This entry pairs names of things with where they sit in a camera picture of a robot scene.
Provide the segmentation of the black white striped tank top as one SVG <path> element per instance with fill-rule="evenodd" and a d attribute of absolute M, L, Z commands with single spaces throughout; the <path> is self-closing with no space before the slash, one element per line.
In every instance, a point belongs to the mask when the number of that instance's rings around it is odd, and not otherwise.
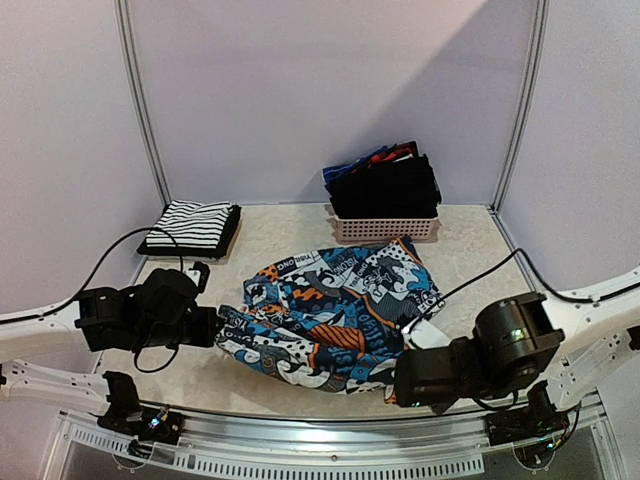
<path fill-rule="evenodd" d="M 238 213 L 230 202 L 172 201 L 145 237 L 149 247 L 214 249 Z"/>

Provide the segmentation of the colourful printed clothes pile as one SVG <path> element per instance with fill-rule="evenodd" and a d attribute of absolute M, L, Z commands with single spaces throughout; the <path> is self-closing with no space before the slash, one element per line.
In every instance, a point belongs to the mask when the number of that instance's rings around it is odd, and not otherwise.
<path fill-rule="evenodd" d="M 444 305 L 408 236 L 279 260 L 243 284 L 244 307 L 223 305 L 216 346 L 293 386 L 395 401 L 408 327 Z"/>

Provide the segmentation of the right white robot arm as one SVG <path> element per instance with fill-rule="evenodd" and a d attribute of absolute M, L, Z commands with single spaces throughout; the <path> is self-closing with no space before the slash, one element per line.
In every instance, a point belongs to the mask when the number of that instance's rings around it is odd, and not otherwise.
<path fill-rule="evenodd" d="M 442 414 L 460 399 L 489 400 L 541 391 L 517 415 L 537 436 L 608 375 L 639 355 L 639 271 L 581 289 L 528 292 L 496 301 L 477 316 L 472 334 L 427 345 L 397 360 L 400 407 Z"/>

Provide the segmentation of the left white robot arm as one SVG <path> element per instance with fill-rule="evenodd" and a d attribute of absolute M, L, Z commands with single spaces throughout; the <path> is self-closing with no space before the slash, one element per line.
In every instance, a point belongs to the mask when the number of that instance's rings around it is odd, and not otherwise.
<path fill-rule="evenodd" d="M 196 299 L 205 272 L 156 269 L 140 285 L 89 289 L 50 310 L 1 321 L 1 399 L 33 401 L 111 417 L 128 434 L 148 426 L 133 379 L 124 373 L 82 374 L 35 365 L 31 357 L 78 347 L 172 352 L 182 345 L 210 348 L 224 322 Z"/>

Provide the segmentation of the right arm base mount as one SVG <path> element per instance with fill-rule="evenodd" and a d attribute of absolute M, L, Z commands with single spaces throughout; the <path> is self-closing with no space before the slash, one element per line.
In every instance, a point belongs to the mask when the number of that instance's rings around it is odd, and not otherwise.
<path fill-rule="evenodd" d="M 542 381 L 527 393 L 524 407 L 493 410 L 484 417 L 489 444 L 515 444 L 525 440 L 535 443 L 516 446 L 516 460 L 525 468 L 545 468 L 555 454 L 567 444 L 577 429 L 582 402 L 566 410 L 557 410 Z"/>

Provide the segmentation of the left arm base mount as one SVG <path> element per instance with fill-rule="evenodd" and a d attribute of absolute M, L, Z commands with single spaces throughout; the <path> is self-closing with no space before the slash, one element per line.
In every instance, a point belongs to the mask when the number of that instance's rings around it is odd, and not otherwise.
<path fill-rule="evenodd" d="M 183 431 L 185 416 L 169 405 L 146 407 L 140 403 L 131 376 L 107 371 L 108 409 L 97 417 L 99 427 L 131 438 L 127 454 L 144 460 L 152 456 L 156 443 L 176 446 Z"/>

